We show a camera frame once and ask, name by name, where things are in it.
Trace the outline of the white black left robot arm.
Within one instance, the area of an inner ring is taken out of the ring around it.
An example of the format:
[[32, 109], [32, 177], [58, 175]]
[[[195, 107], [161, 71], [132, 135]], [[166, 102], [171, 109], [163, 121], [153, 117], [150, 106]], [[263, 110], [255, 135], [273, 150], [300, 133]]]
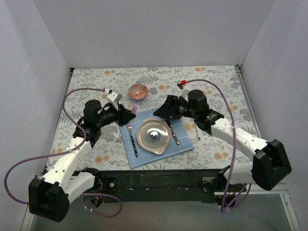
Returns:
[[83, 117], [77, 122], [76, 130], [68, 145], [67, 154], [61, 156], [52, 168], [41, 177], [34, 178], [28, 186], [30, 213], [62, 221], [70, 204], [90, 190], [95, 193], [102, 188], [102, 180], [94, 168], [81, 171], [73, 177], [79, 162], [87, 155], [101, 135], [101, 129], [111, 123], [124, 126], [135, 114], [122, 104], [90, 100], [85, 103]]

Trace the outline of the white green-tipped marker pen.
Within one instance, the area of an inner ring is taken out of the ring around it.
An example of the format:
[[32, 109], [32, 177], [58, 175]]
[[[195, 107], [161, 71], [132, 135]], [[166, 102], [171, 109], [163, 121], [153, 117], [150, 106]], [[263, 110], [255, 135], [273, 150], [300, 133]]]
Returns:
[[200, 136], [199, 136], [199, 132], [198, 132], [198, 127], [195, 125], [195, 131], [196, 131], [196, 136], [197, 136], [197, 139], [200, 140]]

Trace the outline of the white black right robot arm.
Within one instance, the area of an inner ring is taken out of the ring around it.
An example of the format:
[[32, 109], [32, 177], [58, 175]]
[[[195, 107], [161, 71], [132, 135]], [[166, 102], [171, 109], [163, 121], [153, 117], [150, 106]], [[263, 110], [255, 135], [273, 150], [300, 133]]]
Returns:
[[201, 90], [188, 92], [187, 99], [181, 95], [168, 95], [154, 116], [161, 119], [192, 118], [200, 130], [229, 143], [251, 161], [248, 167], [228, 166], [218, 173], [218, 187], [223, 191], [231, 190], [236, 184], [257, 184], [270, 191], [292, 172], [280, 141], [267, 141], [235, 128], [224, 115], [210, 109]]

